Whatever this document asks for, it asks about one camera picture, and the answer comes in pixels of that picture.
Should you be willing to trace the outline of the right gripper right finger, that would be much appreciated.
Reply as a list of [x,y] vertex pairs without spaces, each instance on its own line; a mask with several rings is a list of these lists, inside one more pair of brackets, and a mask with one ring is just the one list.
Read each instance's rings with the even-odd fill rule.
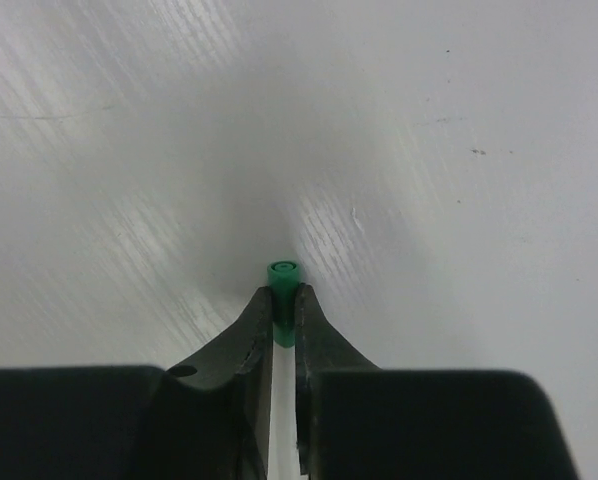
[[574,479],[552,404],[510,370],[382,369],[295,298],[300,471],[311,479]]

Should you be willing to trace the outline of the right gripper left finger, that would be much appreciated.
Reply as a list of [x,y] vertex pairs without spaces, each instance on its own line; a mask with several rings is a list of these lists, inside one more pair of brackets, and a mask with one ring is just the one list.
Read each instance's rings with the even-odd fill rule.
[[272,294],[169,369],[0,369],[0,479],[263,479]]

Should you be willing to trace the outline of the green capped thin marker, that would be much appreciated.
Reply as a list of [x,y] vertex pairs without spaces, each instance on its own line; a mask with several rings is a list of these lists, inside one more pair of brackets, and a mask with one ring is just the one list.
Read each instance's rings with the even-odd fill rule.
[[273,300],[273,370],[269,448],[270,479],[300,479],[296,447],[294,298],[300,267],[290,260],[267,268]]

